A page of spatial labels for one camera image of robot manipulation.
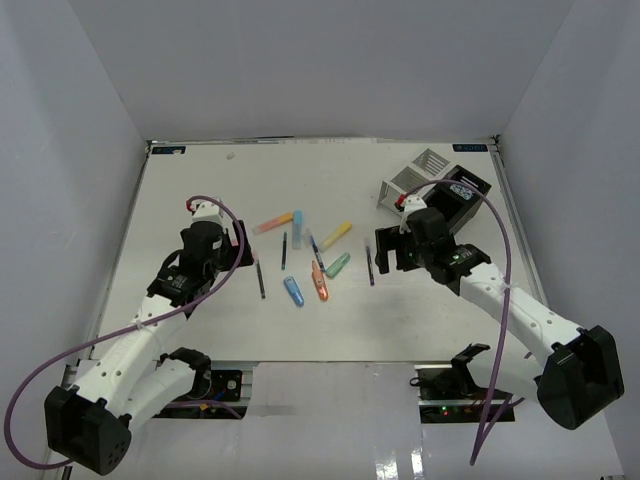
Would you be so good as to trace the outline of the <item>purple gel pen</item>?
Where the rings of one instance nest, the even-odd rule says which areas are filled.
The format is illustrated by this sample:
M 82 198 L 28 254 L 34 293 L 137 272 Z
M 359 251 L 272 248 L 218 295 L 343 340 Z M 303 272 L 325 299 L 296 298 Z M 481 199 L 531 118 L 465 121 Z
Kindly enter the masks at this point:
M 365 254 L 368 271 L 369 285 L 375 286 L 374 268 L 373 268 L 373 256 L 371 251 L 371 245 L 368 240 L 365 240 Z

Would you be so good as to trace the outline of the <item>black gel pen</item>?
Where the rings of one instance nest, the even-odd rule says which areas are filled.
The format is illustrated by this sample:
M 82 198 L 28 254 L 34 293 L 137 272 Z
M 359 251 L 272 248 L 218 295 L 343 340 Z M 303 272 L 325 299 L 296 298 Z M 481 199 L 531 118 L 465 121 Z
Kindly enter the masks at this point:
M 264 277 L 263 277 L 262 268 L 261 268 L 261 264 L 260 264 L 259 260 L 255 261 L 255 267 L 256 267 L 256 273 L 257 273 L 257 279 L 258 279 L 261 299 L 264 300 L 264 299 L 266 299 L 266 288 L 265 288 Z

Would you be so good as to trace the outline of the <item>green gel pen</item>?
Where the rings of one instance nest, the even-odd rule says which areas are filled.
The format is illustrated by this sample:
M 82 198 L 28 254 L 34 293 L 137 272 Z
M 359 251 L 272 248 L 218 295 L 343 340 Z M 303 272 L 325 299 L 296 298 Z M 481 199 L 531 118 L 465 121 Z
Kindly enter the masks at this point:
M 287 246 L 288 246 L 288 233 L 285 231 L 283 232 L 283 236 L 282 236 L 281 270 L 286 269 Z

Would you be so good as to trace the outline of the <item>blue gel pen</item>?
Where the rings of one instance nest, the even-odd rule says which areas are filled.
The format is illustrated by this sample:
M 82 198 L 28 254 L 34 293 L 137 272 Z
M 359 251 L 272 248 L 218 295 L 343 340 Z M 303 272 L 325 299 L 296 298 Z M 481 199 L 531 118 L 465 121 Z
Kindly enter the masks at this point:
M 319 250 L 319 247 L 318 247 L 318 245 L 316 243 L 316 240 L 315 240 L 314 235 L 313 235 L 313 233 L 312 233 L 310 228 L 307 229 L 307 236 L 308 236 L 309 243 L 310 243 L 310 246 L 312 248 L 312 251 L 314 253 L 316 262 L 317 262 L 321 272 L 324 273 L 325 272 L 325 266 L 324 266 L 324 262 L 323 262 L 322 257 L 321 257 L 321 252 Z

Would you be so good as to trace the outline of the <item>round blue-white tape tin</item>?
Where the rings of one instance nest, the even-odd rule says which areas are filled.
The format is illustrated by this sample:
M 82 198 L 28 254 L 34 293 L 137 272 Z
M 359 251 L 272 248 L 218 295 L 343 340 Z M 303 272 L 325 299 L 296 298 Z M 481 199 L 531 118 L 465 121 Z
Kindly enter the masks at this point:
M 470 201 L 474 197 L 474 192 L 462 184 L 451 184 L 450 190 L 465 201 Z

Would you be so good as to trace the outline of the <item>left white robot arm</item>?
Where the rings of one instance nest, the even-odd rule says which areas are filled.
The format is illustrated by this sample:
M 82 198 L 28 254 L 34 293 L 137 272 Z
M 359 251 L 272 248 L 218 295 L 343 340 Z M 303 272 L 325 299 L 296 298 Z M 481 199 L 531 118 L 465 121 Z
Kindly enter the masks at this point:
M 52 450 L 107 475 L 124 458 L 135 430 L 174 399 L 199 399 L 209 392 L 208 356 L 184 347 L 164 354 L 163 347 L 219 273 L 252 263 L 246 240 L 233 244 L 229 234 L 218 215 L 194 220 L 181 231 L 183 246 L 165 259 L 149 285 L 132 331 L 71 387 L 56 387 L 46 397 Z

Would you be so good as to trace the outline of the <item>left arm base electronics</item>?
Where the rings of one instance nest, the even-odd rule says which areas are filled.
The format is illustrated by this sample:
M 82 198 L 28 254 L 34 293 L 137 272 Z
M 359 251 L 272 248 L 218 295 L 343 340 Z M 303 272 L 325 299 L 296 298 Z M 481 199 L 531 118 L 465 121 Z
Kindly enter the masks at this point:
M 241 420 L 250 398 L 249 385 L 242 370 L 211 370 L 195 390 L 176 398 L 157 419 Z

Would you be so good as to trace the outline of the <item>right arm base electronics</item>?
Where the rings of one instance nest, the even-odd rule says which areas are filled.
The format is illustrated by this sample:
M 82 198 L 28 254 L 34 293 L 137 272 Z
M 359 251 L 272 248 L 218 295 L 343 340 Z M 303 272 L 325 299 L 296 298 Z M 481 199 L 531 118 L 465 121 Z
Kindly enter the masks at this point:
M 486 389 L 478 386 L 468 363 L 490 347 L 470 344 L 443 366 L 416 366 L 409 385 L 417 390 L 422 424 L 477 424 L 486 403 Z

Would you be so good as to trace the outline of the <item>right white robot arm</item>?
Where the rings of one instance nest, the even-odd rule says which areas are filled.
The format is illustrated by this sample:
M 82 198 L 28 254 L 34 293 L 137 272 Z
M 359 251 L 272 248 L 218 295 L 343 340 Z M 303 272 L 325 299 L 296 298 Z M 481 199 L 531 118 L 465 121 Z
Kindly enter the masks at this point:
M 472 399 L 494 388 L 535 400 L 559 426 L 575 430 L 624 395 L 614 337 L 596 325 L 586 329 L 512 287 L 490 257 L 459 244 L 433 207 L 404 214 L 400 225 L 375 232 L 375 263 L 389 272 L 388 255 L 403 272 L 426 270 L 438 284 L 480 308 L 530 352 L 492 373 L 496 349 L 471 344 L 451 360 L 453 390 Z

